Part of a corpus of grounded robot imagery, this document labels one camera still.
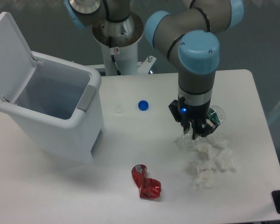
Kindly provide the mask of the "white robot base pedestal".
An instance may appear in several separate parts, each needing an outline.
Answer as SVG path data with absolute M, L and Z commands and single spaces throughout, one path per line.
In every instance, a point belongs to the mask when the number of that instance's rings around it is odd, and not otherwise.
M 108 47 L 101 44 L 106 76 L 137 75 L 138 44 Z

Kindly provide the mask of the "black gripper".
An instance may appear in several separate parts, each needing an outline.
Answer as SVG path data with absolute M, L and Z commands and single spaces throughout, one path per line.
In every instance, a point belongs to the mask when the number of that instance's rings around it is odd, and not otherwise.
M 183 134 L 190 134 L 192 140 L 197 138 L 196 127 L 199 127 L 198 135 L 206 137 L 220 125 L 207 121 L 210 100 L 211 96 L 207 94 L 179 93 L 178 99 L 173 100 L 168 106 L 175 121 L 183 126 Z

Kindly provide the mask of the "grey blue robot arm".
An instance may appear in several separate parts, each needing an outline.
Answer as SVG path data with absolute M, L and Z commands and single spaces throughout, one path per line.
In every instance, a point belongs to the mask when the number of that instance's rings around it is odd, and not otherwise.
M 64 4 L 77 27 L 92 27 L 106 75 L 137 73 L 137 44 L 144 36 L 178 71 L 178 98 L 169 109 L 183 132 L 197 139 L 220 125 L 210 109 L 220 57 L 216 33 L 242 20 L 242 1 L 191 0 L 187 11 L 175 16 L 158 11 L 146 23 L 131 11 L 128 0 L 66 0 Z

